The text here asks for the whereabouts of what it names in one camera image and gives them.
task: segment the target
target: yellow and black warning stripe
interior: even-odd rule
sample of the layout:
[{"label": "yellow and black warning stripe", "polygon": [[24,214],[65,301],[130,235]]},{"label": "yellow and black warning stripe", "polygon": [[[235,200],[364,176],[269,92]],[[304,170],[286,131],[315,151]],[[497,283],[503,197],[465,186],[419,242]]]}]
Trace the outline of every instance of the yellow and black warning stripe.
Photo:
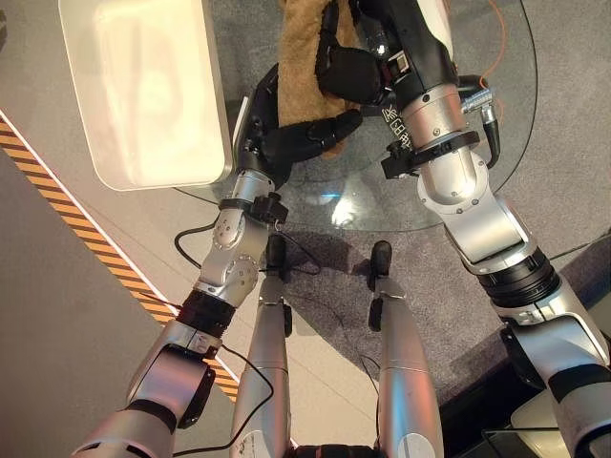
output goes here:
[{"label": "yellow and black warning stripe", "polygon": [[[108,241],[107,236],[97,230],[71,197],[64,193],[56,178],[47,172],[47,169],[42,166],[2,117],[0,117],[0,147],[55,212],[159,324],[164,326],[174,319],[174,314],[163,299],[158,297],[140,274],[117,252]],[[215,384],[235,402],[238,383],[218,361],[206,360],[206,362],[217,373]]]}]

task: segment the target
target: glass tabletop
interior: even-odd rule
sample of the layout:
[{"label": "glass tabletop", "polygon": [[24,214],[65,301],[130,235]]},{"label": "glass tabletop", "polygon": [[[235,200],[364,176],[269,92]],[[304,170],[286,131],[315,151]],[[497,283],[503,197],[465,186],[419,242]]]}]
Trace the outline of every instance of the glass tabletop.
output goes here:
[{"label": "glass tabletop", "polygon": [[[275,1],[269,3],[267,8],[278,9]],[[537,91],[534,50],[522,9],[517,1],[499,2],[498,6],[507,42],[500,62],[488,77],[497,100],[496,115],[500,124],[501,142],[500,160],[490,171],[490,183],[494,191],[511,176],[521,160],[530,136]],[[229,16],[220,8],[213,8],[213,15],[215,27],[223,30]],[[282,17],[278,19],[272,14],[270,21],[274,19],[282,20]],[[243,20],[246,29],[251,27],[247,24],[246,16]],[[459,74],[483,74],[497,60],[502,49],[501,21],[495,10],[487,0],[454,0],[450,21],[454,61]],[[264,48],[261,42],[265,40],[265,32],[258,29],[258,33],[245,46],[255,48],[255,55],[261,56]],[[277,33],[278,28],[270,24],[267,38],[270,43],[274,43],[267,45],[270,50],[275,50]],[[217,32],[217,41],[224,86],[225,75],[227,78],[233,76],[230,67],[235,60],[227,61],[223,57],[244,50],[231,46],[222,32]],[[245,55],[250,56],[252,53],[245,52]],[[261,65],[262,62],[258,61],[257,65],[251,66],[249,72],[246,72],[247,77],[242,81],[244,84],[248,84],[247,80],[252,79],[256,72],[259,75],[250,82],[245,92],[232,94],[233,88],[230,87],[229,91],[225,89],[225,98],[239,100],[248,93],[266,71],[266,67],[260,70]],[[480,144],[475,151],[487,160],[490,151],[481,128],[479,113],[468,114],[467,119],[470,128],[479,132]],[[346,148],[339,156],[331,159],[318,157],[296,164],[290,181],[280,190],[283,203],[289,209],[288,220],[311,228],[342,227],[359,231],[403,232],[437,224],[439,218],[419,201],[416,193],[417,178],[385,179],[380,161],[388,155],[386,147],[394,140],[381,116],[366,117],[363,125],[350,136]],[[231,192],[233,181],[230,178],[213,186],[183,189],[201,197],[220,199]]]}]

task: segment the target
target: gray carpet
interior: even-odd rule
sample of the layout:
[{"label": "gray carpet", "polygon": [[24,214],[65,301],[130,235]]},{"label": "gray carpet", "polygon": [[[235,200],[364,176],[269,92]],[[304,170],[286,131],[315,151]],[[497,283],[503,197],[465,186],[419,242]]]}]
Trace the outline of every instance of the gray carpet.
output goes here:
[{"label": "gray carpet", "polygon": [[[521,162],[534,108],[534,59],[519,3],[497,3],[508,25],[509,45],[489,78],[506,107],[503,157],[492,170],[491,182],[498,189],[508,179],[502,194],[515,202],[551,256],[593,239],[611,220],[606,172],[611,134],[605,127],[611,113],[601,96],[610,89],[609,2],[585,2],[579,14],[568,0],[526,4],[537,46],[539,93],[533,136]],[[248,9],[237,4],[212,3],[223,89],[230,100],[248,94],[276,61],[282,22],[275,0],[256,2]],[[495,60],[499,47],[493,10],[485,0],[455,1],[452,18],[460,71],[481,73]],[[378,358],[379,336],[367,331],[370,292],[359,267],[378,239],[390,241],[392,274],[408,291],[443,402],[505,357],[496,336],[500,323],[443,228],[412,230],[436,223],[417,205],[414,181],[380,179],[376,162],[390,140],[379,120],[368,120],[338,159],[295,168],[292,184],[281,190],[291,210],[289,227],[325,268],[316,278],[293,275],[287,296],[345,357],[358,364],[358,348]],[[355,193],[360,213],[351,225],[331,226],[334,206],[317,199],[323,192]],[[579,276],[571,280],[579,282]]]}]

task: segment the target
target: black cable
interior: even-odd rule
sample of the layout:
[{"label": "black cable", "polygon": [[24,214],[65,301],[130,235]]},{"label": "black cable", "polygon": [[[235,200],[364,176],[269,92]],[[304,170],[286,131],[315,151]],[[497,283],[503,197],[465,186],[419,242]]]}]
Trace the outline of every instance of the black cable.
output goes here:
[{"label": "black cable", "polygon": [[373,358],[371,358],[371,356],[361,355],[361,357],[365,358],[368,361],[371,361],[378,368],[378,370],[381,369],[379,363],[377,361],[375,361]]},{"label": "black cable", "polygon": [[312,277],[315,277],[321,273],[321,271],[323,270],[323,265],[318,261],[318,259],[310,251],[308,251],[303,245],[301,245],[298,241],[296,241],[286,232],[277,230],[276,234],[281,236],[283,239],[290,241],[293,245],[299,248],[309,258],[310,262],[312,262],[312,264],[314,264],[314,266],[316,267],[316,270],[313,272],[305,270],[305,269],[294,269],[294,268],[291,268],[290,270],[293,270],[295,272],[301,272],[303,274],[308,274],[308,275],[311,275]]},{"label": "black cable", "polygon": [[551,257],[550,260],[557,260],[558,258],[562,258],[563,256],[570,255],[571,253],[575,253],[576,251],[582,248],[587,248],[588,246],[593,245],[594,243],[597,243],[601,240],[608,239],[609,237],[611,237],[611,234],[604,234],[603,236],[593,239],[592,241],[588,241],[587,243],[582,243],[581,245],[575,246],[571,248],[570,250],[566,250],[566,251],[563,251],[562,253],[558,253],[557,255],[554,255],[553,257]]},{"label": "black cable", "polygon": [[182,305],[178,305],[177,303],[164,301],[163,299],[156,298],[155,296],[151,296],[150,294],[146,294],[146,293],[143,293],[141,291],[138,291],[137,293],[142,295],[142,296],[146,296],[147,298],[152,299],[154,301],[157,301],[159,303],[165,303],[166,305],[172,305],[173,307],[176,307],[177,309],[182,309]]},{"label": "black cable", "polygon": [[526,9],[524,8],[523,0],[519,0],[519,4],[522,7],[522,12],[524,13],[524,19],[526,20],[526,27],[528,28],[528,35],[531,40],[531,45],[533,46],[533,64],[535,67],[535,108],[533,109],[533,117],[531,118],[531,127],[530,127],[530,130],[528,131],[528,137],[526,138],[526,143],[524,144],[524,148],[522,149],[522,154],[519,155],[519,159],[517,160],[516,165],[514,166],[512,171],[509,173],[509,175],[505,178],[505,180],[502,183],[500,183],[500,186],[496,188],[497,192],[500,191],[500,189],[503,186],[505,186],[507,181],[509,181],[509,178],[511,178],[514,175],[514,172],[517,170],[517,167],[519,166],[520,162],[524,158],[524,155],[526,154],[526,150],[528,149],[528,145],[531,142],[531,136],[533,136],[533,129],[535,128],[535,117],[537,117],[537,104],[538,104],[537,48],[535,46],[535,38],[533,37],[533,29],[531,28],[531,21],[528,19],[528,14],[526,14]]},{"label": "black cable", "polygon": [[373,377],[371,377],[371,374],[369,373],[369,370],[367,369],[367,366],[363,362],[363,358],[365,358],[365,359],[371,361],[372,363],[374,363],[375,366],[378,368],[378,370],[380,370],[380,365],[377,363],[377,361],[375,361],[370,356],[362,355],[362,354],[359,353],[359,359],[361,360],[361,364],[363,365],[363,368],[365,369],[365,372],[367,373],[369,379],[371,380],[371,384],[373,385],[373,389],[375,389],[375,393],[378,395],[378,398],[375,401],[375,437],[376,437],[376,441],[377,441],[378,439],[380,439],[380,417],[378,416],[378,412],[380,410],[380,391],[378,390],[378,387],[375,385],[375,382],[373,381]]},{"label": "black cable", "polygon": [[221,348],[223,350],[228,351],[232,355],[236,355],[238,358],[240,358],[242,361],[244,361],[246,364],[248,364],[255,372],[257,372],[259,374],[259,376],[263,379],[263,381],[267,384],[267,386],[269,386],[269,394],[267,395],[267,397],[265,399],[263,399],[260,403],[258,403],[257,406],[248,414],[248,416],[246,417],[246,419],[243,421],[242,425],[240,426],[240,429],[238,429],[236,431],[236,433],[231,438],[231,440],[227,444],[225,444],[224,446],[203,447],[203,448],[190,448],[188,450],[177,451],[172,456],[184,456],[184,455],[191,455],[193,453],[205,453],[205,452],[208,452],[208,451],[227,450],[228,448],[233,446],[234,443],[238,440],[238,438],[240,437],[240,434],[242,434],[242,431],[244,431],[244,428],[246,427],[246,425],[248,425],[248,422],[255,415],[255,413],[257,413],[257,411],[261,407],[263,407],[265,405],[265,403],[267,403],[267,401],[269,401],[274,396],[274,385],[272,385],[271,382],[269,382],[267,377],[265,377],[263,375],[263,373],[257,367],[255,367],[250,361],[248,361],[248,358],[246,358],[245,356],[241,355],[237,351],[232,350],[231,348],[228,348],[226,345],[221,345]]},{"label": "black cable", "polygon": [[492,434],[496,433],[512,433],[516,434],[518,432],[554,432],[559,431],[558,427],[506,427],[504,429],[482,429],[481,437],[488,444],[488,447],[492,449],[497,458],[503,458],[503,454],[500,452],[498,448],[496,448],[495,444],[491,439]]},{"label": "black cable", "polygon": [[187,254],[187,252],[184,251],[184,249],[180,246],[180,239],[182,239],[184,236],[188,236],[191,234],[198,234],[200,232],[206,232],[211,229],[214,229],[214,226],[217,224],[218,220],[219,220],[219,216],[217,215],[214,221],[212,221],[210,224],[202,226],[202,227],[194,227],[193,229],[187,229],[186,231],[178,232],[176,236],[174,237],[174,246],[176,247],[178,252],[182,255],[183,258],[191,262],[198,269],[201,269],[201,264],[197,262],[196,260],[194,260],[193,258],[191,258]]},{"label": "black cable", "polygon": [[200,196],[196,196],[195,194],[187,193],[186,191],[183,191],[183,190],[182,190],[182,189],[180,189],[180,188],[176,188],[176,187],[175,187],[175,188],[172,188],[172,189],[174,189],[175,191],[178,191],[178,192],[179,192],[179,193],[181,193],[181,194],[185,194],[186,196],[191,196],[192,198],[196,198],[197,200],[202,200],[202,201],[204,201],[204,202],[211,203],[211,204],[213,204],[213,205],[216,205],[217,207],[219,206],[219,203],[218,203],[218,202],[215,202],[214,200],[209,200],[209,199],[207,199],[207,198],[201,198]]}]

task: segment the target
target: black robotic glove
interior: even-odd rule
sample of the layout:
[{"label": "black robotic glove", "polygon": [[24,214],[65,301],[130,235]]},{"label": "black robotic glove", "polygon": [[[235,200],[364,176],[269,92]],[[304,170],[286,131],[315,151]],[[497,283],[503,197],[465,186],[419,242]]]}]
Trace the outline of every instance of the black robotic glove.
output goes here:
[{"label": "black robotic glove", "polygon": [[[357,2],[350,2],[352,18],[360,16]],[[336,34],[339,22],[337,0],[331,0],[323,10],[320,42],[316,54],[316,77],[324,93],[361,105],[377,105],[385,95],[385,77],[376,57],[365,50],[346,48]]]},{"label": "black robotic glove", "polygon": [[333,148],[362,121],[358,110],[348,110],[336,117],[279,127],[276,64],[255,89],[240,123],[234,145],[237,171],[259,170],[279,189],[288,180],[294,163]]}]

